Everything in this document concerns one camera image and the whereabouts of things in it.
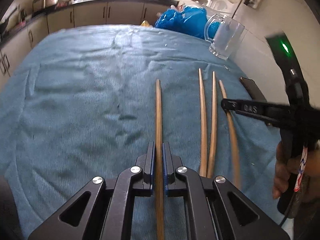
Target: human hand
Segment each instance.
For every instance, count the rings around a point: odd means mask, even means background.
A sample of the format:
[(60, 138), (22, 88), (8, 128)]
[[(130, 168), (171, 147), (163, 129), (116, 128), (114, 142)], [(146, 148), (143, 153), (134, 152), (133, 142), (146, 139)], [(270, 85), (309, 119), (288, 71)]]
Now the human hand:
[[(289, 186), (288, 180), (291, 173), (298, 174), (301, 155), (289, 159), (286, 164), (282, 142), (279, 142), (276, 150), (275, 177), (272, 187), (273, 199), (277, 199), (284, 193)], [(303, 202), (310, 202), (320, 198), (320, 150), (308, 153), (305, 175), (310, 176), (310, 183), (303, 197)]]

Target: green light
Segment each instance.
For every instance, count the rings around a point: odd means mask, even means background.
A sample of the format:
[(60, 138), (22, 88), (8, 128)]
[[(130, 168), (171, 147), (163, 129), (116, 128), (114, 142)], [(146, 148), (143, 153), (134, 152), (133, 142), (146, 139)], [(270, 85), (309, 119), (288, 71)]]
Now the green light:
[(282, 44), (282, 46), (284, 47), (285, 51), (286, 51), (287, 53), (289, 53), (288, 47), (287, 47), (283, 42), (282, 42), (281, 44)]

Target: countertop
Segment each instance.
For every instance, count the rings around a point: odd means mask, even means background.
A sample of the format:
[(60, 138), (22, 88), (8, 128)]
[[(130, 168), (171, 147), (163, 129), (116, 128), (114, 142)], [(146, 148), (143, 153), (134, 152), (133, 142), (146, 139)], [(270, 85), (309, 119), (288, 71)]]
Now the countertop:
[[(159, 5), (167, 5), (167, 6), (177, 6), (179, 1), (176, 0), (105, 0), (106, 2), (112, 2), (112, 1), (124, 1), (124, 2), (143, 2), (143, 3), (153, 3), (153, 4), (159, 4)], [(48, 7), (46, 9), (43, 9), (41, 11), (38, 11), (34, 16), (26, 21), (25, 25), (21, 27), (14, 27), (13, 30), (10, 30), (6, 34), (3, 35), (3, 38), (0, 41), (0, 49), (3, 47), (12, 37), (14, 37), (19, 31), (23, 30), (26, 28), (28, 25), (30, 25), (32, 22), (37, 20), (38, 18), (54, 13), (56, 11), (64, 10), (70, 6), (78, 6), (81, 5), (84, 2), (101, 2), (101, 0), (75, 0), (72, 4), (69, 4), (64, 7), (58, 7), (56, 8), (55, 6)]]

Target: clear glass beer mug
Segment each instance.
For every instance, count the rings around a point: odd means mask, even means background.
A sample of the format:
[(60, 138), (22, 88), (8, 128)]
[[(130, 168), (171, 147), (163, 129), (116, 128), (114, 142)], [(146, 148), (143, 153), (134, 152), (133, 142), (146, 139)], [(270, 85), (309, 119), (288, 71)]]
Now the clear glass beer mug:
[[(213, 39), (209, 38), (209, 26), (219, 21), (220, 26)], [(213, 15), (204, 27), (204, 39), (211, 42), (209, 51), (215, 56), (227, 60), (231, 53), (235, 50), (240, 36), (244, 30), (244, 26), (228, 16)]]

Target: cabinet door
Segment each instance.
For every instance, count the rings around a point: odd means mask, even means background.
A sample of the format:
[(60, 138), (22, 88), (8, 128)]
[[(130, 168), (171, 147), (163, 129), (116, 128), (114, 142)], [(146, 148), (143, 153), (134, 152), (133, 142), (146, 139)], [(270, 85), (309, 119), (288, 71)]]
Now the cabinet door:
[(110, 2), (107, 24), (140, 25), (142, 10), (141, 2)]
[(106, 2), (92, 2), (75, 6), (75, 27), (102, 25), (107, 22)]
[(141, 23), (143, 21), (148, 21), (149, 24), (154, 26), (156, 21), (158, 20), (157, 13), (164, 13), (168, 8), (169, 6), (167, 5), (145, 3)]
[(7, 68), (4, 65), (2, 58), (0, 58), (0, 91), (3, 89), (4, 84), (9, 79), (9, 73), (7, 72)]
[(24, 60), (31, 51), (31, 44), (28, 36), (28, 29), (19, 31), (11, 40), (9, 40), (1, 49), (1, 55), (10, 75), (17, 66)]
[(31, 47), (34, 48), (40, 41), (49, 35), (47, 17), (42, 16), (28, 25), (28, 35)]
[(74, 28), (73, 6), (59, 10), (48, 15), (49, 33), (57, 32), (61, 29)]

